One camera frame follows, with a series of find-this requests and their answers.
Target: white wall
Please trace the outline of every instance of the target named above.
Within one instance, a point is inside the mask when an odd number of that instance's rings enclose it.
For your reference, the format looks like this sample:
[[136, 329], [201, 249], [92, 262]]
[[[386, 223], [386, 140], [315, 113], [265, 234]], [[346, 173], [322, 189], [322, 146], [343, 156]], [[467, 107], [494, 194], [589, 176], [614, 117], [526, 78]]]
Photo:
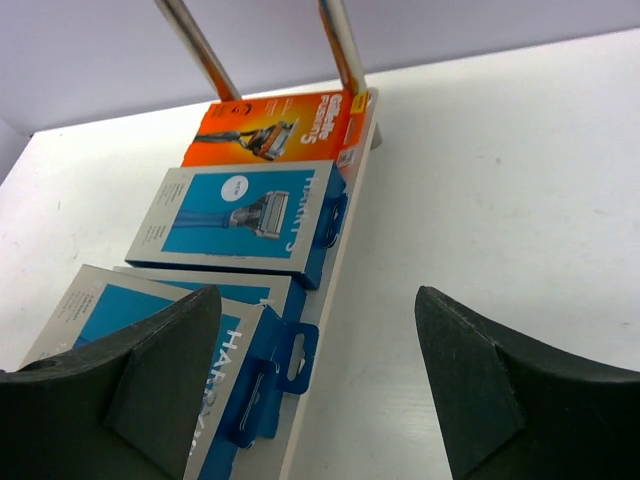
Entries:
[[0, 118], [0, 184], [13, 167], [29, 137], [21, 135]]
[[[241, 91], [336, 77], [316, 0], [186, 0]], [[639, 0], [345, 0], [368, 71], [640, 25]], [[23, 133], [211, 98], [153, 0], [4, 0], [0, 117]]]

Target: white shelf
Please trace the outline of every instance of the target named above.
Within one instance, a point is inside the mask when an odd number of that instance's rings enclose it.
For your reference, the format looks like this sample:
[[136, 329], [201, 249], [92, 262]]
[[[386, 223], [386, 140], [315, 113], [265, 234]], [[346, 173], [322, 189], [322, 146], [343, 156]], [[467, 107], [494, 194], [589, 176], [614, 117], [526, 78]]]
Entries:
[[[276, 440], [242, 452], [236, 479], [451, 478], [414, 325], [420, 285], [640, 370], [639, 44], [634, 30], [368, 77], [384, 142], [352, 184], [331, 307], [309, 298], [323, 329], [313, 383], [287, 400]], [[80, 264], [122, 263], [205, 110], [35, 135], [0, 187], [0, 368], [17, 366]]]

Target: razor package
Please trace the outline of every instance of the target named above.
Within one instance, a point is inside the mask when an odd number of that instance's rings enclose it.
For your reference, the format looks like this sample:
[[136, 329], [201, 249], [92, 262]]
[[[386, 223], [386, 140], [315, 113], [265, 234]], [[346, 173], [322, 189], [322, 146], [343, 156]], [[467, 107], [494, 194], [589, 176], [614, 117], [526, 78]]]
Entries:
[[366, 95], [335, 90], [214, 103], [182, 166], [335, 160], [347, 167], [364, 130]]
[[[170, 306], [190, 290], [83, 266], [23, 365], [120, 331]], [[303, 337], [304, 363], [290, 365]], [[222, 298], [214, 355], [193, 433], [184, 480], [227, 480], [238, 448], [273, 438], [283, 392], [302, 394], [313, 368], [318, 329], [288, 321], [267, 305]], [[290, 367], [294, 370], [291, 376]], [[163, 391], [157, 401], [173, 395]]]
[[330, 160], [170, 169], [125, 260], [291, 275], [316, 289], [344, 219], [345, 189]]

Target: razor image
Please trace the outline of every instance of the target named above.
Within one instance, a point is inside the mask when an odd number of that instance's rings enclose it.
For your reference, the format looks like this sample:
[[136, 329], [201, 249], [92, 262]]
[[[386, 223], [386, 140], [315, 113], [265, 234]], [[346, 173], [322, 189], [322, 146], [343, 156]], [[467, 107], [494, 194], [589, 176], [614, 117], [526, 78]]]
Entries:
[[296, 129], [296, 122], [280, 121], [275, 125], [245, 132], [220, 132], [196, 135], [194, 142], [239, 144], [256, 157], [272, 162], [284, 154], [284, 146]]
[[222, 213], [180, 210], [175, 228], [247, 227], [258, 237], [278, 240], [289, 202], [289, 192], [267, 192], [251, 205]]

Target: orange razor package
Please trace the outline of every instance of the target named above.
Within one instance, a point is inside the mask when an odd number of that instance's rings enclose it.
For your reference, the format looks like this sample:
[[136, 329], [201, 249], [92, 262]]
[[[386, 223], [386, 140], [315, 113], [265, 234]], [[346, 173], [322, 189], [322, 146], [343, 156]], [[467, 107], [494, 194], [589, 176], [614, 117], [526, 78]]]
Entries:
[[183, 167], [355, 159], [367, 96], [347, 91], [214, 103]]

